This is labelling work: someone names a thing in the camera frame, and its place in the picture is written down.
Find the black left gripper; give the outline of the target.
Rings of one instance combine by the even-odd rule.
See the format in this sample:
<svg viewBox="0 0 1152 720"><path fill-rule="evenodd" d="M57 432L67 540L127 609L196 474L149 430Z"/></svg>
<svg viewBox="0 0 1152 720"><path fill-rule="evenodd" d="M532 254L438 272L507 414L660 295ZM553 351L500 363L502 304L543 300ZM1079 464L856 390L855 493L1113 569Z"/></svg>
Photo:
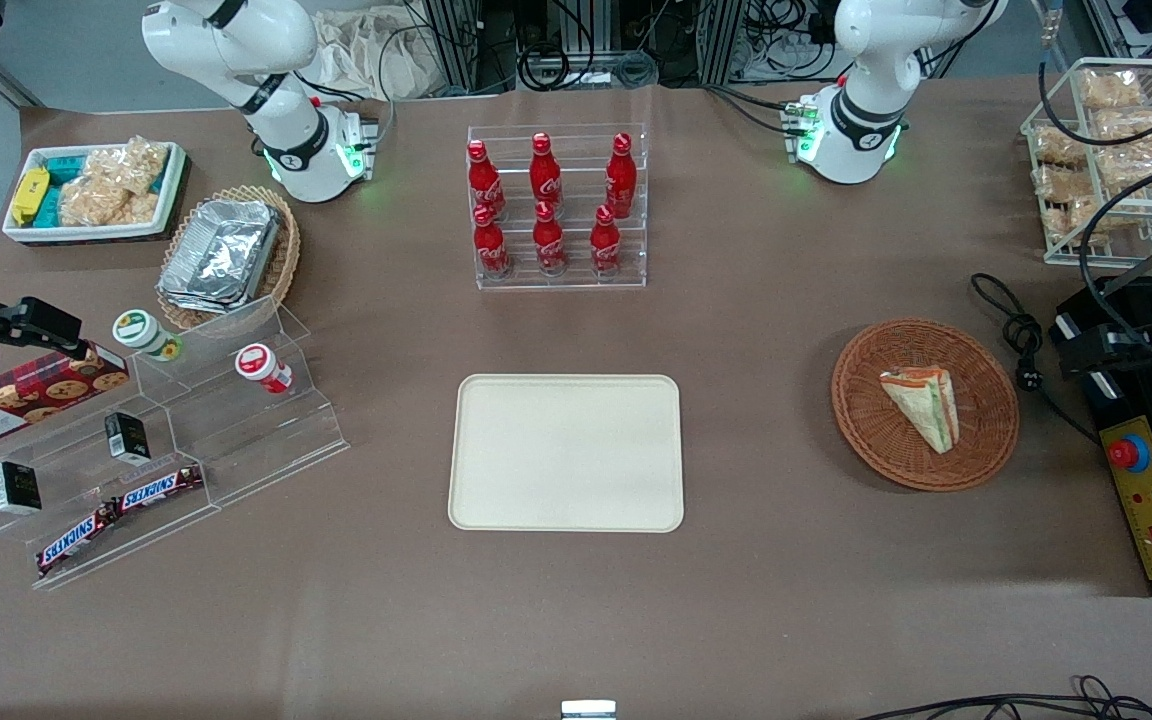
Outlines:
<svg viewBox="0 0 1152 720"><path fill-rule="evenodd" d="M1112 306L1120 323L1105 306ZM1097 302L1087 287L1064 301L1064 377L1152 367L1152 281L1132 281Z"/></svg>

